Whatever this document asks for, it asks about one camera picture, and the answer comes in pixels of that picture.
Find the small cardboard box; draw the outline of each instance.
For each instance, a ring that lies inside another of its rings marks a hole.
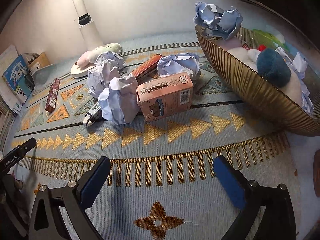
[[[137,87],[138,104],[147,122],[190,109],[193,84],[186,72]]]
[[[28,65],[28,68],[31,70],[32,73],[34,73],[38,69],[46,67],[47,65],[50,65],[50,62],[45,53],[43,52],[30,65]]]
[[[47,103],[45,104],[45,109],[49,113],[52,113],[56,109],[56,102],[57,102],[57,97],[58,97],[59,85],[60,85],[59,78],[56,78],[51,83]]]

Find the gold bowl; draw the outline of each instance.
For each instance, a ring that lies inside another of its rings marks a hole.
[[[203,31],[204,27],[196,26],[196,34],[205,56],[217,74],[244,102],[250,104],[260,115],[281,129],[305,136],[320,136],[320,92],[318,90],[320,82],[310,67],[308,67],[310,69],[308,75],[311,77],[308,79],[305,77],[303,81],[311,92],[310,99],[314,104],[312,117],[277,87],[230,53],[215,45],[216,37],[204,37]],[[236,37],[245,41],[252,49],[257,49],[260,44],[276,49],[276,46],[269,39],[243,27]]]

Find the white wall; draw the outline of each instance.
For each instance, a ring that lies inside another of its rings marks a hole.
[[[199,0],[84,0],[105,44],[148,34],[192,31],[196,1]],[[239,0],[200,1],[223,9],[237,7],[244,18],[242,26],[247,28],[264,29],[266,24],[274,23],[273,15]],[[282,24],[276,28],[306,56],[320,62],[317,53],[305,49],[308,46],[302,39],[287,33],[290,28]],[[23,0],[0,34],[0,53],[10,44],[19,53],[45,51],[52,63],[86,51],[72,0]]]

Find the white plush toy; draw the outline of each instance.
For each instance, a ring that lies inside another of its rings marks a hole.
[[[233,48],[233,49],[229,49],[228,52],[236,57],[237,59],[239,59],[240,61],[242,61],[244,64],[246,64],[247,66],[249,66],[250,68],[252,68],[255,72],[258,72],[257,69],[257,60],[254,62],[252,60],[252,58],[250,58],[251,55],[255,55],[253,53],[248,53],[248,51],[245,48]]]
[[[260,54],[260,51],[257,49],[246,50],[245,48],[233,48],[228,50],[228,52],[236,57],[238,60],[242,61],[244,64],[249,66],[255,72],[258,72],[257,69],[257,58]],[[289,82],[284,86],[279,88],[284,94],[286,94],[292,101],[297,103],[298,106],[301,106],[301,85],[300,80],[297,74],[290,68],[291,78]]]

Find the crumpled blue paper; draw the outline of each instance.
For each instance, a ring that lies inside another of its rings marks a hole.
[[[118,54],[116,54],[113,51],[106,51],[103,52],[97,57],[95,61],[96,66],[100,66],[105,62],[110,62],[113,67],[116,67],[116,69],[120,72],[124,68],[124,59],[121,58]]]
[[[187,72],[190,79],[194,81],[201,74],[199,56],[196,53],[168,55],[159,60],[157,70],[160,77]]]
[[[230,10],[224,11],[214,4],[196,2],[195,10],[193,22],[205,27],[202,33],[205,37],[217,36],[228,40],[236,36],[240,30],[243,18],[233,6]]]
[[[308,63],[301,57],[300,53],[297,52],[297,55],[295,56],[294,60],[291,60],[287,53],[284,51],[282,47],[276,48],[276,52],[278,52],[287,63],[288,67],[290,67],[298,76],[300,80],[301,90],[302,90],[302,106],[301,108],[310,116],[312,116],[313,113],[313,103],[311,102],[309,95],[310,91],[308,90],[306,84],[302,81],[304,78],[304,73],[307,69]]]
[[[98,98],[102,117],[117,125],[131,123],[140,110],[137,104],[137,86],[138,82],[131,73],[113,78],[109,87]]]
[[[88,93],[98,98],[104,88],[114,77],[120,77],[118,69],[123,69],[124,60],[112,51],[103,52],[94,63],[96,66],[88,71]]]

